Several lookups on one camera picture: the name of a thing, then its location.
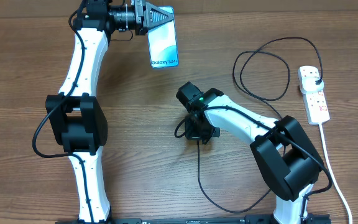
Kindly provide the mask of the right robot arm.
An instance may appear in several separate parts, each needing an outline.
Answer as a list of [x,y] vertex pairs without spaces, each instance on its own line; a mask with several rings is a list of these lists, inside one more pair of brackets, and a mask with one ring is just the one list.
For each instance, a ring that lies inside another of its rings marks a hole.
[[309,197],[316,193],[313,186],[326,168],[295,118],[261,116],[220,90],[202,92],[191,82],[178,89],[176,98],[188,112],[180,122],[188,140],[207,144],[224,129],[250,146],[263,180],[276,195],[276,206],[271,214],[245,216],[244,223],[331,222],[329,215],[307,211]]

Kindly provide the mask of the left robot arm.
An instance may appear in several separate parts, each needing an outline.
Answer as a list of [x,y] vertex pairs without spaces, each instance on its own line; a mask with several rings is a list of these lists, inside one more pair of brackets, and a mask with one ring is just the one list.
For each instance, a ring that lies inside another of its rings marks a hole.
[[80,212],[75,223],[113,223],[103,179],[102,154],[108,122],[96,98],[99,71],[115,31],[151,35],[174,23],[171,6],[148,1],[113,5],[82,1],[69,18],[75,47],[67,77],[56,95],[46,98],[45,122],[50,122],[63,157],[73,167]]

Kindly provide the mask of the white power strip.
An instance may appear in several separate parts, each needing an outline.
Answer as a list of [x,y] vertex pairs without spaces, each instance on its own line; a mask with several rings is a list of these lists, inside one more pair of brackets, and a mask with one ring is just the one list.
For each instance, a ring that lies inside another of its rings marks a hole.
[[[316,67],[305,65],[298,69],[299,81],[301,77],[320,78],[320,75]],[[330,120],[328,106],[323,90],[302,95],[309,124],[319,125]]]

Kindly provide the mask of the blue smartphone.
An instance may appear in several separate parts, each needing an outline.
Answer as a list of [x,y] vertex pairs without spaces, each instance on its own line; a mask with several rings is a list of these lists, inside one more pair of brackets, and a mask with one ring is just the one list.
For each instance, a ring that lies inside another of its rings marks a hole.
[[177,67],[179,64],[175,20],[148,31],[152,68]]

